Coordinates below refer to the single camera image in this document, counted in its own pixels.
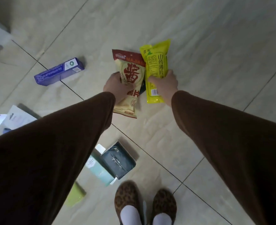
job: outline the purple box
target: purple box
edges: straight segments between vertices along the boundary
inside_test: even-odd
[[[48,86],[84,69],[83,63],[75,57],[34,77],[37,84]]]

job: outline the sock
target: sock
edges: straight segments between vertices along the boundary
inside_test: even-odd
[[[121,210],[120,219],[123,225],[142,225],[139,212],[132,205],[127,205]]]
[[[155,216],[153,225],[171,225],[172,221],[169,215],[160,213]]]

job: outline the leopard print shoe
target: leopard print shoe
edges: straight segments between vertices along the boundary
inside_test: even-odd
[[[133,181],[125,181],[121,183],[121,185],[118,187],[116,191],[114,204],[115,204],[115,211],[117,213],[117,216],[121,225],[122,225],[122,222],[120,219],[120,213],[121,213],[121,210],[126,205],[132,205],[138,210],[141,224],[144,224],[143,216],[142,216],[143,214],[141,213],[141,208],[139,203],[138,190]]]
[[[151,224],[153,224],[153,220],[156,215],[165,213],[170,216],[173,225],[176,212],[177,206],[173,194],[166,189],[160,189],[154,197]]]

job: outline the brown sleeve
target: brown sleeve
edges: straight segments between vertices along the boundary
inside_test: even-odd
[[[276,123],[185,91],[172,111],[253,221],[276,224]]]
[[[52,224],[114,104],[102,92],[0,136],[0,224]]]

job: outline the beige snack bag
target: beige snack bag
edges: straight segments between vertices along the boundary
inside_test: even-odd
[[[121,83],[136,85],[134,90],[129,91],[127,96],[114,106],[113,112],[137,118],[135,115],[135,104],[145,75],[145,62],[139,53],[124,50],[112,50],[112,52],[121,75]]]

